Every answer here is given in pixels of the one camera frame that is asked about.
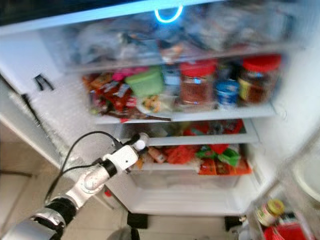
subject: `small jar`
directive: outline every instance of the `small jar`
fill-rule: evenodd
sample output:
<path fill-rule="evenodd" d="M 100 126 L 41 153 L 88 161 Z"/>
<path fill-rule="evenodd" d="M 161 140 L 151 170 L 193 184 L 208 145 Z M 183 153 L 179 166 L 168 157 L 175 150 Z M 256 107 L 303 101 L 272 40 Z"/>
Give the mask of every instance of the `small jar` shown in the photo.
<path fill-rule="evenodd" d="M 180 98 L 183 104 L 206 105 L 214 99 L 216 60 L 181 63 Z"/>
<path fill-rule="evenodd" d="M 279 199 L 270 199 L 266 204 L 256 210 L 258 221 L 265 227 L 274 224 L 278 217 L 285 212 L 285 205 Z"/>
<path fill-rule="evenodd" d="M 246 104 L 267 102 L 277 83 L 280 64 L 278 54 L 245 58 L 238 78 L 240 99 Z"/>

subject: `refrigerator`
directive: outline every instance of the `refrigerator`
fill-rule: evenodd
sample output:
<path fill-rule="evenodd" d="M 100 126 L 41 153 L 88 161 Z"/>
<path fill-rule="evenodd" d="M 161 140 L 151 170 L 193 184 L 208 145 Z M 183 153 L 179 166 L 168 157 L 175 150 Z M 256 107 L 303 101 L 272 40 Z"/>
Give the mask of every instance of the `refrigerator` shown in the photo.
<path fill-rule="evenodd" d="M 85 43 L 89 40 L 101 43 L 106 41 L 101 34 L 105 30 L 104 26 L 113 23 L 113 27 L 130 30 L 131 23 L 134 25 L 137 20 L 144 31 L 143 37 L 149 36 L 155 24 L 160 24 L 162 31 L 157 36 L 163 39 L 174 38 L 180 31 L 177 25 L 184 19 L 188 19 L 190 32 L 194 31 L 192 27 L 201 26 L 203 8 L 216 8 L 219 5 L 222 8 L 218 9 L 224 10 L 225 5 L 236 6 L 238 11 L 233 9 L 225 13 L 232 15 L 231 22 L 235 24 L 234 17 L 246 14 L 244 12 L 249 6 L 250 16 L 241 24 L 250 24 L 251 29 L 265 27 L 265 34 L 270 41 L 242 47 L 224 47 L 218 40 L 213 47 L 217 48 L 215 50 L 193 51 L 191 47 L 171 61 L 181 63 L 282 54 L 281 75 L 271 100 L 227 111 L 214 109 L 174 113 L 170 122 L 173 125 L 190 121 L 242 119 L 245 131 L 232 135 L 157 136 L 151 137 L 150 145 L 244 144 L 252 173 L 241 176 L 200 176 L 191 164 L 145 164 L 142 170 L 133 169 L 130 174 L 115 176 L 106 186 L 132 213 L 247 215 L 252 219 L 249 221 L 250 226 L 256 223 L 253 214 L 255 208 L 275 186 L 282 186 L 282 192 L 285 192 L 288 199 L 291 199 L 295 189 L 292 187 L 293 190 L 290 190 L 290 186 L 294 185 L 302 193 L 308 192 L 301 194 L 303 199 L 308 202 L 310 199 L 319 200 L 317 135 L 320 124 L 320 5 L 316 0 L 253 0 L 246 3 L 210 0 L 108 3 L 54 1 L 48 5 L 34 1 L 30 9 L 22 7 L 24 3 L 30 6 L 28 1 L 22 1 L 20 7 L 15 8 L 14 3 L 8 1 L 2 8 L 0 73 L 5 81 L 1 81 L 0 88 L 0 120 L 57 168 L 72 143 L 87 132 L 105 131 L 117 139 L 126 140 L 136 132 L 156 130 L 168 124 L 161 120 L 146 119 L 121 122 L 116 117 L 92 115 L 88 111 L 88 96 L 81 82 L 84 74 L 168 62 L 157 51 L 148 54 L 140 54 L 139 51 L 133 54 L 121 52 L 123 55 L 116 56 L 116 59 L 101 57 L 90 61 L 86 59 L 88 55 L 81 53 L 79 42 L 78 45 L 71 44 L 83 29 L 87 31 L 81 32 Z M 161 19 L 168 20 L 177 15 L 179 9 L 183 9 L 180 15 L 167 25 L 156 19 L 155 13 L 163 14 Z M 212 18 L 224 19 L 223 12 L 214 13 L 216 15 Z M 243 25 L 236 23 L 235 29 L 243 28 Z M 156 40 L 150 37 L 147 39 L 146 45 L 150 44 L 151 49 L 157 48 Z M 38 75 L 49 80 L 54 89 L 47 84 L 40 90 L 35 80 Z M 27 95 L 30 106 L 21 95 Z M 90 136 L 75 148 L 69 165 L 88 164 L 112 151 L 108 139 L 98 135 Z M 79 173 L 74 171 L 68 176 L 76 180 Z M 319 222 L 319 212 L 308 213 L 316 214 L 313 218 L 307 218 L 307 222 L 313 219 L 311 225 L 315 226 L 315 221 Z M 320 238 L 319 232 L 314 232 L 315 228 L 312 230 Z"/>

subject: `black cable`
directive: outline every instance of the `black cable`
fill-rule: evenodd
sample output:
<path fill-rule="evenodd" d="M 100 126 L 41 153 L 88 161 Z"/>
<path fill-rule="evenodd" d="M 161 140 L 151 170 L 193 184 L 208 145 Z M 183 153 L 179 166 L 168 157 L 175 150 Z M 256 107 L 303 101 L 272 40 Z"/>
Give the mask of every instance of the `black cable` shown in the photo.
<path fill-rule="evenodd" d="M 80 165 L 80 166 L 74 166 L 74 167 L 70 167 L 68 168 L 67 170 L 65 170 L 65 166 L 67 164 L 67 161 L 70 157 L 70 154 L 71 152 L 73 151 L 74 147 L 77 145 L 78 142 L 80 142 L 80 140 L 82 140 L 83 138 L 89 136 L 89 135 L 93 135 L 93 134 L 103 134 L 103 135 L 106 135 L 108 136 L 109 138 L 111 138 L 111 140 L 114 142 L 114 145 L 115 145 L 115 148 L 118 150 L 120 149 L 123 145 L 121 142 L 119 142 L 115 137 L 113 137 L 111 134 L 105 132 L 105 131 L 90 131 L 84 135 L 82 135 L 81 137 L 79 137 L 73 144 L 72 146 L 70 147 L 65 159 L 64 159 L 64 162 L 61 166 L 61 169 L 60 169 L 60 172 L 58 174 L 58 176 L 54 179 L 54 181 L 51 183 L 49 189 L 48 189 L 48 192 L 46 193 L 45 195 L 45 198 L 44 198 L 44 204 L 48 204 L 49 203 L 49 200 L 52 196 L 52 193 L 54 192 L 60 178 L 67 172 L 71 171 L 71 170 L 74 170 L 74 169 L 82 169 L 82 168 L 89 168 L 89 167 L 92 167 L 94 165 L 96 165 L 97 163 L 94 162 L 92 164 L 89 164 L 89 165 Z"/>

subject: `white floor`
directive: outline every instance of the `white floor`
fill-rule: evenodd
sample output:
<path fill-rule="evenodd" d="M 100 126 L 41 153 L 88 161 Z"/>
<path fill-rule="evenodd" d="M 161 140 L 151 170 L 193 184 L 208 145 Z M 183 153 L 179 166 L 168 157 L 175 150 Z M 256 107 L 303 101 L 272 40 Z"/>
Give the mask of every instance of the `white floor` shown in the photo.
<path fill-rule="evenodd" d="M 1 144 L 1 169 L 32 172 L 37 177 L 1 175 L 0 235 L 43 206 L 57 170 L 24 143 Z M 57 192 L 72 182 L 61 181 Z M 106 240 L 127 223 L 123 208 L 109 210 L 91 199 L 65 231 L 63 240 Z M 223 217 L 149 216 L 149 228 L 139 230 L 142 240 L 226 240 Z"/>

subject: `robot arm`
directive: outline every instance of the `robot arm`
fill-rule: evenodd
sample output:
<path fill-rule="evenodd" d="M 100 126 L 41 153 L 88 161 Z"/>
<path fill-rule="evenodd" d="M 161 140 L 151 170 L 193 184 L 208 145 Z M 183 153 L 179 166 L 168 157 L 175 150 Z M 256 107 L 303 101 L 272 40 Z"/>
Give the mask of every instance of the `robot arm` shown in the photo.
<path fill-rule="evenodd" d="M 148 135 L 140 133 L 139 138 L 130 145 L 103 156 L 103 162 L 83 173 L 69 191 L 14 226 L 3 240 L 61 239 L 64 229 L 75 218 L 79 209 L 103 188 L 108 179 L 135 164 L 139 158 L 138 152 L 147 147 L 148 141 Z"/>

